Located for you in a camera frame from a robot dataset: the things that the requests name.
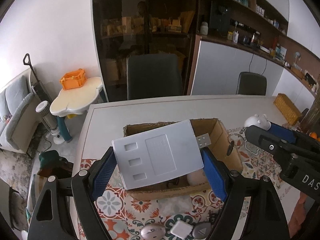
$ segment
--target bolt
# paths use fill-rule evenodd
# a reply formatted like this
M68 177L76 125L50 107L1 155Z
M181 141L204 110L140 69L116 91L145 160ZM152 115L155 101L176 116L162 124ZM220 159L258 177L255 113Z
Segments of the bolt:
M239 172L235 171L235 170L230 171L230 174L231 174L232 177L238 177L239 176Z
M55 176L50 176L50 177L48 178L48 181L49 181L49 182L53 182L55 179L56 179Z
M266 175L262 176L262 179L265 181L265 182L268 182L270 181L270 178Z
M81 170L81 171L79 171L79 176L81 176L81 177L83 177L83 176L85 176L85 175L87 175L87 170Z

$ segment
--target blue textured pad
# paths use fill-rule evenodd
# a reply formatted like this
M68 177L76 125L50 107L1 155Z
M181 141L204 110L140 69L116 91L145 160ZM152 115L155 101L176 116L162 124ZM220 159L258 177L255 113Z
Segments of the blue textured pad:
M283 139L283 140L286 140L288 143L294 144L296 142L296 138L293 135L292 130L284 128L284 127L277 125L275 123L271 123L271 127L268 130L268 132Z
M117 165L115 153L112 151L110 156L101 165L99 173L94 177L92 182L92 194L91 199L96 201L98 197L101 197L106 189L106 186L112 176L113 171Z
M222 201L225 201L228 197L228 194L225 189L224 180L220 175L219 171L217 170L217 167L208 156L208 154L212 154L212 153L210 151L205 151L203 149L201 149L200 152L202 155L202 161L204 165L203 167L204 173L209 181L209 184L214 194L218 198L220 198Z

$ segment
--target orange basket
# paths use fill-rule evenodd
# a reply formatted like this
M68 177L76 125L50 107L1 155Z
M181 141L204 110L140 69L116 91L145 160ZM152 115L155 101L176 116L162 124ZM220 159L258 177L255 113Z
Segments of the orange basket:
M64 90L79 88L84 85L87 78L85 76L85 70L79 68L76 71L66 73L61 79L60 83Z

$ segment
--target sofa armrest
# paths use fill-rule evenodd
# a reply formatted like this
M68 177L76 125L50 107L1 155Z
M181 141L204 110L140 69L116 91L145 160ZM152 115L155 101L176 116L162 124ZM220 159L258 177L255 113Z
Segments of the sofa armrest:
M38 99L33 93L29 93L14 112L5 133L8 143L16 150L27 151L35 130L35 124L40 123L40 117L36 113Z

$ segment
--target white tower fan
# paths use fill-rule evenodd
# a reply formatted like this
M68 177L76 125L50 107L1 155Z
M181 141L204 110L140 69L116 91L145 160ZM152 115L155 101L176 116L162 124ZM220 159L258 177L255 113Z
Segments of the white tower fan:
M58 122L56 118L50 113L50 105L48 101L42 101L37 107L36 112L41 115L42 123L48 129L53 136L55 144L61 144L64 142L63 137L60 134Z

